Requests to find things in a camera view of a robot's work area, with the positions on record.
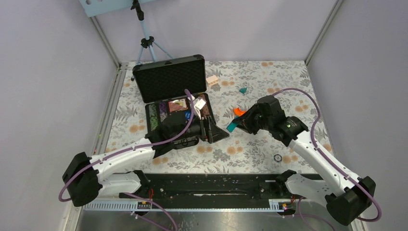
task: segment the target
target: floral tablecloth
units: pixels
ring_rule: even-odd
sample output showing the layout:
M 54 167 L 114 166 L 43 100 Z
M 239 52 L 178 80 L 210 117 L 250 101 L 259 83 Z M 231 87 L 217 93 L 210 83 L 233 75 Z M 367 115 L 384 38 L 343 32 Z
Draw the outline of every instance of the floral tablecloth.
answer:
M 145 103 L 136 82 L 130 81 L 130 63 L 115 112 L 106 152 L 131 144 L 144 137 Z M 283 88 L 305 90 L 315 98 L 303 61 L 272 62 L 206 62 L 207 77 L 216 75 L 219 84 L 207 87 L 217 125 L 225 129 L 234 118 L 235 107 L 249 109 L 265 95 Z M 238 90 L 247 88 L 245 94 Z M 277 96 L 286 115 L 300 118 L 309 127 L 317 117 L 312 102 L 299 92 L 288 91 Z M 332 151 L 323 120 L 317 123 L 316 137 Z M 230 137 L 217 143 L 200 141 L 193 147 L 172 150 L 154 160 L 136 163 L 123 171 L 146 173 L 282 173 L 292 169 L 315 173 L 314 169 L 293 150 L 274 140 L 266 131 L 257 135 L 235 129 Z

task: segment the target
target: table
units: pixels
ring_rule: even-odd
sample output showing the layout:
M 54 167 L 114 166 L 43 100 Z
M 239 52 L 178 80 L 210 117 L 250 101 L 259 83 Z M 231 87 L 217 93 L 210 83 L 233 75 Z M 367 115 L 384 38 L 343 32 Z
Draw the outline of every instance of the table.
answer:
M 130 62 L 127 67 L 106 152 L 129 145 L 147 133 L 145 103 L 136 82 L 130 80 L 134 65 L 135 62 Z M 259 98 L 280 89 L 299 88 L 315 98 L 303 61 L 216 61 L 205 62 L 205 69 L 207 77 L 219 77 L 219 84 L 207 87 L 206 92 L 217 125 L 224 130 L 234 118 L 233 108 L 247 110 Z M 240 88 L 247 88 L 247 92 L 241 94 Z M 309 127 L 317 117 L 312 102 L 299 92 L 288 91 L 277 98 L 286 115 L 300 118 Z M 315 135 L 328 151 L 332 151 L 323 119 L 317 123 Z M 250 135 L 239 129 L 217 143 L 200 141 L 196 146 L 172 150 L 123 171 L 136 169 L 146 173 L 282 173 L 288 169 L 315 173 L 302 157 L 274 140 L 268 132 Z

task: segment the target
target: gray wall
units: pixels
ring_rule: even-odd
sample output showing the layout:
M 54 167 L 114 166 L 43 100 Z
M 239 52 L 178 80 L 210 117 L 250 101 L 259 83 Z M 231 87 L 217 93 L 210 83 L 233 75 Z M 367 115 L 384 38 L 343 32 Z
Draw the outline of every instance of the gray wall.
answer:
M 346 0 L 309 65 L 335 153 L 377 183 L 370 231 L 407 229 L 407 12 L 406 0 Z
M 304 60 L 335 0 L 156 0 L 142 4 L 150 34 L 175 57 Z M 136 12 L 98 16 L 122 62 L 136 60 L 144 37 Z M 156 49 L 160 60 L 165 55 Z M 145 61 L 152 58 L 148 51 Z
M 90 152 L 115 68 L 76 0 L 0 7 L 0 230 L 54 231 L 72 157 Z

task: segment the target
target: tripod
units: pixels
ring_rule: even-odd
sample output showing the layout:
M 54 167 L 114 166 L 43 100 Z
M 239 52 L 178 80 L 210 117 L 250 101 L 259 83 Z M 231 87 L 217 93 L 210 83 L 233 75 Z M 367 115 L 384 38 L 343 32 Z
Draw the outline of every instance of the tripod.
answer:
M 147 48 L 149 48 L 150 54 L 152 55 L 152 58 L 153 58 L 153 61 L 154 62 L 157 61 L 156 55 L 154 54 L 154 50 L 153 50 L 153 44 L 155 44 L 158 48 L 160 48 L 170 58 L 174 59 L 173 56 L 171 56 L 171 54 L 169 54 L 159 43 L 154 41 L 153 36 L 149 35 L 149 30 L 147 29 L 146 23 L 144 21 L 144 12 L 140 8 L 139 1 L 138 0 L 133 0 L 132 7 L 130 9 L 131 10 L 136 9 L 136 13 L 138 15 L 138 19 L 140 21 L 141 28 L 143 29 L 143 33 L 144 33 L 144 38 L 141 40 L 141 44 L 140 44 L 141 47 L 140 47 L 140 51 L 139 51 L 138 60 L 136 61 L 136 65 L 140 63 L 141 54 L 143 53 L 143 50 L 147 49 Z

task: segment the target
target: metal floor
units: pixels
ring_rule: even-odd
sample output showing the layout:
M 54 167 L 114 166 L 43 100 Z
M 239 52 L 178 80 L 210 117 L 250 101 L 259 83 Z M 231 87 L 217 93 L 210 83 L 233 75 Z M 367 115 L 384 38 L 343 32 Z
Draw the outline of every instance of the metal floor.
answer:
M 325 208 L 309 202 L 302 202 L 303 214 L 313 214 L 327 219 L 337 231 L 351 231 L 331 218 Z M 171 212 L 180 231 L 309 231 L 301 218 L 277 218 L 276 213 L 265 212 Z M 163 212 L 149 212 L 145 215 L 162 226 L 172 229 L 169 218 Z M 331 231 L 326 223 L 306 218 L 318 231 Z M 161 231 L 162 229 L 144 220 L 135 219 L 130 212 L 83 210 L 76 231 Z

